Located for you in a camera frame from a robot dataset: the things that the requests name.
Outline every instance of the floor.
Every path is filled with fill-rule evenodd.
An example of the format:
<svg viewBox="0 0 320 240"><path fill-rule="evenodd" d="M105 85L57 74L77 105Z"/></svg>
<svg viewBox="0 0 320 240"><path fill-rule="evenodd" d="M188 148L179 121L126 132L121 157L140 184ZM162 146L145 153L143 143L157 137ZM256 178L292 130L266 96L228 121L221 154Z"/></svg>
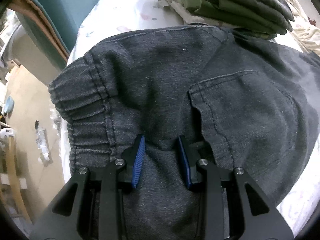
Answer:
<svg viewBox="0 0 320 240"><path fill-rule="evenodd" d="M35 221L64 185L57 130L50 119L50 95L47 87L24 66L17 68L8 82L7 96L15 102L7 123L16 130L17 165L28 189L22 190L29 216ZM52 163L39 160L35 121L46 129Z"/></svg>

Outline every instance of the back pocket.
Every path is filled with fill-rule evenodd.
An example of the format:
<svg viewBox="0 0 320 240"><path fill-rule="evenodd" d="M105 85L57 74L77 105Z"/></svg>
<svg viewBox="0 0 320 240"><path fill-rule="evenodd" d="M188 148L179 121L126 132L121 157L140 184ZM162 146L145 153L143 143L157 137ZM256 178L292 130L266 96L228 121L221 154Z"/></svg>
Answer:
<svg viewBox="0 0 320 240"><path fill-rule="evenodd" d="M293 99L258 71L211 78L189 89L201 130L221 168L244 167L258 176L295 145Z"/></svg>

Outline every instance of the blue object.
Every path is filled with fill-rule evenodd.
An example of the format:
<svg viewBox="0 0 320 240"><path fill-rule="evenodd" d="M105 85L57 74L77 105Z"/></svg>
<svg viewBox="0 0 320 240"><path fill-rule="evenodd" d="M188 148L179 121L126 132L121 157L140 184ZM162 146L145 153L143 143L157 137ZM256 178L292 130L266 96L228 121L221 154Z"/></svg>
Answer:
<svg viewBox="0 0 320 240"><path fill-rule="evenodd" d="M7 100L5 101L5 106L4 106L4 112L7 114L7 113L11 113L12 110L13 110L13 106L14 106L14 101L12 99L11 96L9 96L7 98Z"/></svg>
<svg viewBox="0 0 320 240"><path fill-rule="evenodd" d="M139 143L139 148L137 151L136 159L134 161L133 169L132 169L132 181L131 185L133 188L137 187L139 182L139 177L141 174L142 162L143 162L143 155L146 149L146 141L144 135L141 136L141 140Z"/></svg>
<svg viewBox="0 0 320 240"><path fill-rule="evenodd" d="M186 152L184 151L183 143L181 141L181 137L178 137L179 140L179 150L180 150L180 158L181 158L181 169L183 170L182 174L184 176L184 182L186 184L187 189L189 189L192 185L191 177L190 177L190 166L188 163L188 159L186 156Z"/></svg>

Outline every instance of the stack of folded clothes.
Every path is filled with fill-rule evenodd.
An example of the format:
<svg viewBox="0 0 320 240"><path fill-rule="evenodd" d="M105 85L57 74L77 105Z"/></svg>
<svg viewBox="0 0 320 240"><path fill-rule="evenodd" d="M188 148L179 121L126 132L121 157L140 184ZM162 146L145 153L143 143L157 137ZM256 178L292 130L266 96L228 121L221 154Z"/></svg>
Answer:
<svg viewBox="0 0 320 240"><path fill-rule="evenodd" d="M178 0L191 14L216 19L265 37L292 31L285 0Z"/></svg>

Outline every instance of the pocket seam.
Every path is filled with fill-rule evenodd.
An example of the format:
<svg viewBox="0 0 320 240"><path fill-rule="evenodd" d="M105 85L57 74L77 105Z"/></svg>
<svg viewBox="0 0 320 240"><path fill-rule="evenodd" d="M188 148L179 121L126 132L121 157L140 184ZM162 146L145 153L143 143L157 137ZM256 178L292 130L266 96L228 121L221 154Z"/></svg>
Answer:
<svg viewBox="0 0 320 240"><path fill-rule="evenodd" d="M215 80L215 79L220 79L220 78L224 78L224 77L228 77L228 76L233 76L233 75L236 75L236 74L239 74L239 73L243 73L243 74L238 75L238 76L236 76L236 77L234 77L232 79L224 80L224 81L221 81L219 83L209 85L208 87L205 87L205 88L200 88L200 86L199 86L200 84L203 84L203 83L206 83L206 82L210 82L210 81ZM201 82L198 82L196 84L191 85L191 87L197 85L198 89L195 90L195 91L191 91L190 94L193 95L194 93L206 90L206 89L214 87L216 85L220 85L220 84L225 83L225 82L233 81L233 80L235 80L235 79L237 79L239 77L242 77L242 76L245 76L245 75L249 75L249 74L254 74L254 73L260 74L260 72L256 71L256 70L242 70L242 71L234 72L234 73L231 73L231 74L226 74L226 75L222 75L222 76L217 76L217 77L213 77L213 78L210 78L210 79L206 79L206 80L203 80Z"/></svg>
<svg viewBox="0 0 320 240"><path fill-rule="evenodd" d="M216 125L216 122L215 122L216 119L213 117L213 109L212 109L212 107L204 100L204 97L203 97L203 95L202 95L202 93L201 93L202 90L200 90L199 84L197 84L197 85L198 85L198 91L199 91L199 94L200 94L200 96L201 96L202 102L205 103L205 104L209 107L209 109L210 109L211 117L212 117L212 121L213 121L213 125L214 125L215 131L217 132L217 134L223 136L223 138L225 139L225 141L226 141L226 143L227 143L227 145L228 145L228 151L229 151L229 154L230 154L231 159L232 159L232 166L233 166L233 168L235 168L235 160L234 160L234 157L233 157L233 155L232 155L232 153L231 153L232 149L231 149L230 143L229 143L227 137L226 137L224 134L222 134L221 132L218 131L217 125Z"/></svg>
<svg viewBox="0 0 320 240"><path fill-rule="evenodd" d="M238 74L238 73L241 73L241 72L243 72L243 74L238 75L238 76L236 76L236 77L234 77L234 78L232 78L232 79L224 80L224 81L221 81L221 82L219 82L219 83L212 84L212 85L207 86L207 87L204 87L204 88L200 88L200 84L201 84L201 83L209 82L209 81L211 81L211 80L218 79L218 78L223 78L223 77L232 76L232 75L235 75L235 74ZM213 124L214 124L214 129L215 129L215 131L217 132L217 134L223 136L223 138L225 139L225 141L226 141L226 143L227 143L227 145L228 145L228 151L229 151L229 153L230 153L230 155L231 155L231 158L232 158L233 168L235 167L235 160L234 160L234 156L233 156L233 154L232 154L232 148L231 148L231 146L230 146L230 143L229 143L229 141L228 141L228 138L227 138L223 133L221 133L221 132L218 131L218 127L217 127L217 117L216 117L216 118L214 117L214 111L213 111L212 107L204 100L204 96L203 96L203 94L201 93L201 91L210 89L210 88L212 88L212 87L214 87L214 86L216 86L216 85L219 85L219 84L222 84L222 83L225 83L225 82L230 82L230 81L236 80L236 79L238 79L239 77L242 77L242 76L245 76L245 75L248 75L248 74L254 74L254 73L260 75L260 72L259 72L259 71L246 70L246 71L239 71L239 72L235 72L235 73L232 73L232 74L227 74L227 75L222 75L222 76L210 78L210 79L207 79L207 80L204 80L204 81L201 81L201 82L195 84L195 85L198 86L198 90L194 90L194 91L191 93L191 94L194 94L194 93L199 92L199 94L200 94L200 96L201 96L201 99L202 99L202 102L205 103L205 104L209 107L210 112L211 112L212 121L213 121ZM269 79L266 75L264 75L264 77L270 82L270 84L272 84L272 85L290 102L290 104L291 104L291 106L292 106L292 112L293 112L294 117L295 117L295 127L297 127L297 125L298 125L297 112L296 112L297 109L296 109L296 104L295 104L293 98L292 98L291 95L289 95L287 92L279 89L278 85L275 84L275 83L274 83L271 79ZM275 163L276 163L276 165L279 165L279 163L281 163L281 161L279 161L279 160L280 160L281 158L283 158L283 157L286 157L288 154L290 154L290 151L293 149L293 147L294 147L294 146L291 145L289 148L287 148L287 149L285 150L284 155L282 155L281 157L273 160L268 166L266 166L266 169L262 170L261 172L254 173L254 174L252 174L252 176L258 177L258 176L264 174L265 172L267 172L267 171L269 171L270 169L272 169L272 168L273 168L273 165L274 165Z"/></svg>

